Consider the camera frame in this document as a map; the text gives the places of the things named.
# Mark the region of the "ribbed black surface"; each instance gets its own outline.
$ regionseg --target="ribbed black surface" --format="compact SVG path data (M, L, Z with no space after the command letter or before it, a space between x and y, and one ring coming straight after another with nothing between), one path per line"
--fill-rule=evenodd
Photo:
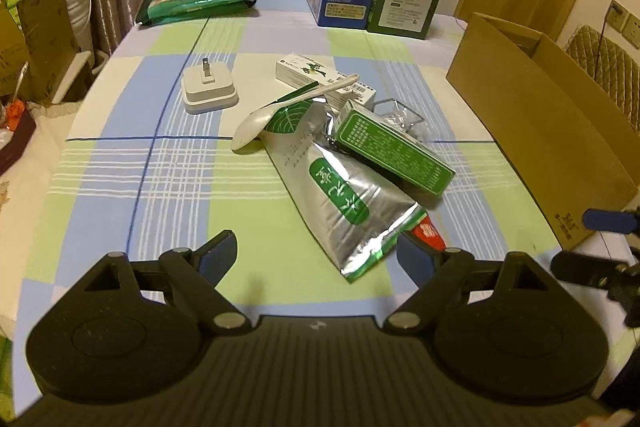
M521 407L477 396L420 341L387 335L369 317L265 317L244 337L214 341L197 369L156 396L113 406L47 396L16 425L571 427L600 413L587 397Z

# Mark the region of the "silver foil packet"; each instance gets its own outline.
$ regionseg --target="silver foil packet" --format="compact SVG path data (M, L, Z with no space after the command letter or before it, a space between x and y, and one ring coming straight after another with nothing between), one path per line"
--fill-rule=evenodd
M260 138L327 257L353 282L412 229L425 210L384 176L334 147L324 98L279 110Z

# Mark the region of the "white box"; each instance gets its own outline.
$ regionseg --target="white box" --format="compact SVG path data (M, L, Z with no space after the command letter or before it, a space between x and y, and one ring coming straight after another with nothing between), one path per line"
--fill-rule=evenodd
M347 75L327 68L315 60L304 55L292 53L276 62L276 78L296 89L312 82L326 85L342 80ZM329 105L340 111L347 100L359 103L369 110L373 110L376 90L361 82L343 87L325 95Z

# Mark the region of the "white power adapter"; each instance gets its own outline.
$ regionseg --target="white power adapter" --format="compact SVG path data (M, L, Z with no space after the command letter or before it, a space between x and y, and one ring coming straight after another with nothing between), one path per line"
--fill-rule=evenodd
M232 107L238 103L234 78L224 62L209 64L202 59L200 66L186 68L180 79L182 103L190 114Z

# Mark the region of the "spoon handle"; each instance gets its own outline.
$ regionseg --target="spoon handle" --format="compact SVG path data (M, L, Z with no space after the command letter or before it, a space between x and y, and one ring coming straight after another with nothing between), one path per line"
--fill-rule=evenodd
M289 107L289 105L293 105L298 102L303 102L304 100L308 100L315 96L319 96L326 92L335 91L337 89L341 89L343 87L351 86L354 82L357 82L360 78L359 74L350 74L347 78L340 80L339 82L333 82L332 84L326 84L325 86L316 87L316 89L312 89L311 91L307 91L306 93L300 94L291 100L286 100L285 102L275 103L271 105L271 107L277 107L281 109L283 107Z

